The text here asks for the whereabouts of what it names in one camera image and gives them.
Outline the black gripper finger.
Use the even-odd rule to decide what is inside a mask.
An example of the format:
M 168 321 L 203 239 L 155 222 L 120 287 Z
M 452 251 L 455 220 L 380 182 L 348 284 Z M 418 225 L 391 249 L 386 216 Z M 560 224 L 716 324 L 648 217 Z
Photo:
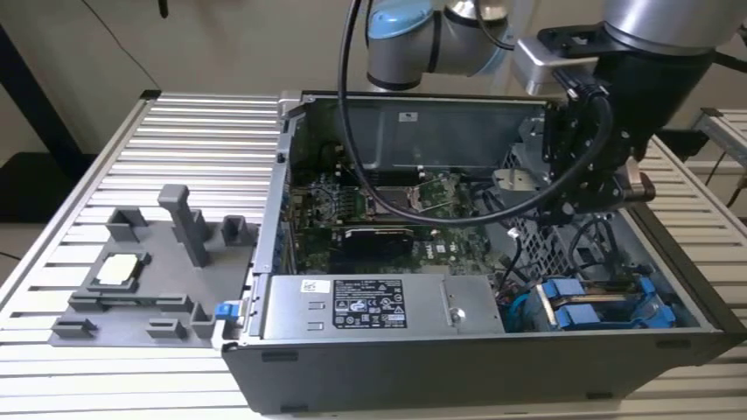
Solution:
M 583 107 L 580 101 L 551 102 L 546 107 L 542 157 L 550 175 L 564 175 L 580 157 L 576 135 Z
M 594 161 L 551 199 L 551 224 L 564 225 L 576 215 L 608 213 L 639 202 L 639 162 L 631 133 L 614 131 Z

